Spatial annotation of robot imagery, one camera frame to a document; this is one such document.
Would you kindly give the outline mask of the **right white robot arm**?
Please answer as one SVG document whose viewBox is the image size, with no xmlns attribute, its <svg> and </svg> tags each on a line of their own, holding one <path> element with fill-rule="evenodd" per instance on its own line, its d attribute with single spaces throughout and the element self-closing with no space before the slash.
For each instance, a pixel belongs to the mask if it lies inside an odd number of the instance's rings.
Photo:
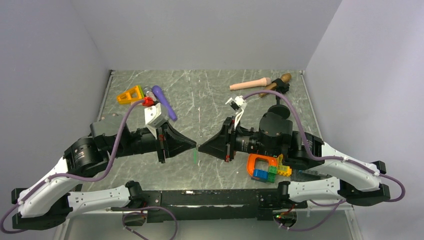
<svg viewBox="0 0 424 240">
<path fill-rule="evenodd" d="M 390 190 L 380 174 L 386 172 L 381 161 L 363 163 L 332 148 L 319 137 L 307 133 L 302 140 L 293 122 L 279 114 L 266 112 L 258 131 L 236 125 L 228 117 L 219 133 L 200 145 L 199 151 L 230 162 L 237 152 L 276 158 L 293 170 L 312 170 L 326 179 L 308 182 L 280 182 L 276 203 L 282 208 L 309 200 L 345 200 L 368 207 L 390 200 Z"/>
</svg>

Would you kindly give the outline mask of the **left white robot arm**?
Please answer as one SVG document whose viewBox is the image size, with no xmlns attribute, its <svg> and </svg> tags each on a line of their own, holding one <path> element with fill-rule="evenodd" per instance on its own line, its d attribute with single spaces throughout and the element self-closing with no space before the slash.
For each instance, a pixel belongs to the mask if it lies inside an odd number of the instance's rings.
<svg viewBox="0 0 424 240">
<path fill-rule="evenodd" d="M 168 121 L 130 131 L 127 115 L 110 115 L 90 125 L 90 134 L 74 142 L 57 164 L 36 184 L 12 191 L 14 233 L 54 228 L 76 215 L 105 209 L 137 210 L 150 201 L 137 181 L 111 189 L 81 192 L 83 182 L 98 182 L 120 157 L 156 153 L 159 162 L 193 149 L 196 142 L 175 130 Z"/>
</svg>

